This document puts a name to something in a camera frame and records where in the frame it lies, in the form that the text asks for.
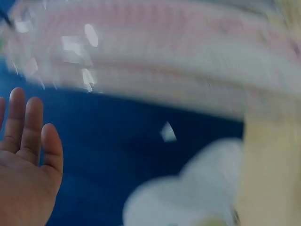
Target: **beige object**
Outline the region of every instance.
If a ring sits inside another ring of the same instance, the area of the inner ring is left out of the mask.
[[[241,226],[301,225],[301,123],[246,120]]]

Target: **blue surface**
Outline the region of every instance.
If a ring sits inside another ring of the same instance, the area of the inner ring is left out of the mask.
[[[11,2],[0,4],[7,9]],[[42,90],[4,65],[0,71],[0,96],[8,98],[19,86],[27,97],[40,97],[45,123],[55,124],[63,141],[63,182],[49,226],[119,226],[124,202],[138,185],[177,174],[216,139],[242,137],[242,123],[91,93]],[[176,142],[160,136],[166,121]]]

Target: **fingers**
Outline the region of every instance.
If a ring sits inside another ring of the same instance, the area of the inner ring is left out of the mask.
[[[2,128],[5,113],[5,99],[0,97],[0,130]]]
[[[6,121],[4,138],[0,150],[16,153],[20,149],[25,115],[25,93],[21,88],[15,88],[10,93],[8,119]]]
[[[42,129],[42,145],[44,148],[43,171],[50,177],[58,192],[63,176],[63,147],[60,137],[52,124]]]
[[[16,154],[35,165],[40,161],[42,126],[43,103],[39,98],[32,97],[26,104],[21,147]]]

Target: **hand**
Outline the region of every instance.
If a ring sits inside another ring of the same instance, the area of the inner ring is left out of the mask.
[[[0,97],[0,128],[5,100]],[[43,165],[39,167],[41,145]],[[63,174],[63,148],[52,124],[43,126],[43,103],[15,88],[0,142],[0,225],[43,226],[55,204]]]

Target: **white paper piece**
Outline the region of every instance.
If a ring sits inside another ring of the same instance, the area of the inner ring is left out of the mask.
[[[177,138],[174,134],[174,130],[171,127],[171,125],[169,124],[169,122],[166,122],[166,124],[162,128],[160,134],[165,142],[172,142],[172,141],[177,140]]]

